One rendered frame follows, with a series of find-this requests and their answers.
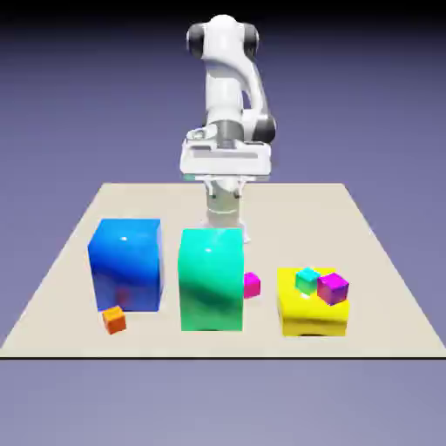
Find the large yellow box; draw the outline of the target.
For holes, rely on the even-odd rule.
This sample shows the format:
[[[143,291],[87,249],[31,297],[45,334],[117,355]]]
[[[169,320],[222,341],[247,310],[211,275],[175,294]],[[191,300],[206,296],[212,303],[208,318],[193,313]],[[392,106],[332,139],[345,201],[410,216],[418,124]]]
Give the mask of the large yellow box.
[[[348,297],[330,306],[316,290],[310,295],[295,287],[296,273],[305,267],[277,269],[277,307],[285,336],[344,336],[348,325]],[[333,267],[310,267],[322,275],[337,273]]]

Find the small pink cube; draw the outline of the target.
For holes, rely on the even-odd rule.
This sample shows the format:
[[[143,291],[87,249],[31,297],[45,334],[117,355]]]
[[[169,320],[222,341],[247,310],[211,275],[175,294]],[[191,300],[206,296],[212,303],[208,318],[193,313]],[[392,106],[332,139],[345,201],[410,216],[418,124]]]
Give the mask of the small pink cube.
[[[247,272],[244,274],[244,298],[251,299],[260,295],[261,281],[257,274]]]

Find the small orange cube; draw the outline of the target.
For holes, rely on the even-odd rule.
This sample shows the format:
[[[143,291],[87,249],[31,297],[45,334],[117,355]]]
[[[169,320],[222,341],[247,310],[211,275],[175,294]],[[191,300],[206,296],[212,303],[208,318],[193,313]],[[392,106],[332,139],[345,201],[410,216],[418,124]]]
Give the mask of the small orange cube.
[[[120,306],[107,308],[102,312],[102,318],[109,335],[126,329],[125,313]]]

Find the small teal cube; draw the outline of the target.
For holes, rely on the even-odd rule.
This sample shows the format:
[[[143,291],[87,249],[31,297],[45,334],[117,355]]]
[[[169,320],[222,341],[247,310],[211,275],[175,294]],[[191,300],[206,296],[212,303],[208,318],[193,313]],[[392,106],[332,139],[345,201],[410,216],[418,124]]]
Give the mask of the small teal cube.
[[[299,270],[295,275],[295,287],[306,295],[310,295],[317,289],[317,281],[320,273],[310,267]]]

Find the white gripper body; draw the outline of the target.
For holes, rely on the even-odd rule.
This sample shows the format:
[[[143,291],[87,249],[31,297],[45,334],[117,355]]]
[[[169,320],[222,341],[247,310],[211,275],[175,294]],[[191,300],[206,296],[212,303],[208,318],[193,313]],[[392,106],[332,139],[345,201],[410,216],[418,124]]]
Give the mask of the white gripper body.
[[[236,140],[234,148],[219,148],[212,139],[185,139],[179,169],[187,177],[267,177],[272,169],[271,146]]]

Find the large blue box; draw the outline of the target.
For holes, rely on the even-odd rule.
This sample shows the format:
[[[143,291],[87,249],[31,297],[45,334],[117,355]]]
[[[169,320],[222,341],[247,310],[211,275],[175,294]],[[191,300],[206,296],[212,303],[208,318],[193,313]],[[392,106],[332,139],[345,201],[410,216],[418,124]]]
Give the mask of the large blue box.
[[[97,308],[157,312],[164,287],[159,219],[102,219],[88,244]]]

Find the small purple cube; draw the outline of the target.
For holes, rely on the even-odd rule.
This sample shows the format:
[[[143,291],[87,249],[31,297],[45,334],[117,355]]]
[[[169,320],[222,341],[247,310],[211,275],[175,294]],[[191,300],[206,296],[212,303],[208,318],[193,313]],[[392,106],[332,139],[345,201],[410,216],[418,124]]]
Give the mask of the small purple cube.
[[[317,295],[330,306],[345,301],[348,288],[349,282],[338,273],[322,275],[317,279]]]

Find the large teal box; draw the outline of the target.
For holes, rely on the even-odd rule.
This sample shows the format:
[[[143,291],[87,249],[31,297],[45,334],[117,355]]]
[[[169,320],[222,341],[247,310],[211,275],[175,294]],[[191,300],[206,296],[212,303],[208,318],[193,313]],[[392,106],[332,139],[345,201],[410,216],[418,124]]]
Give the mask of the large teal box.
[[[239,228],[187,228],[178,256],[183,331],[241,331],[244,248]]]

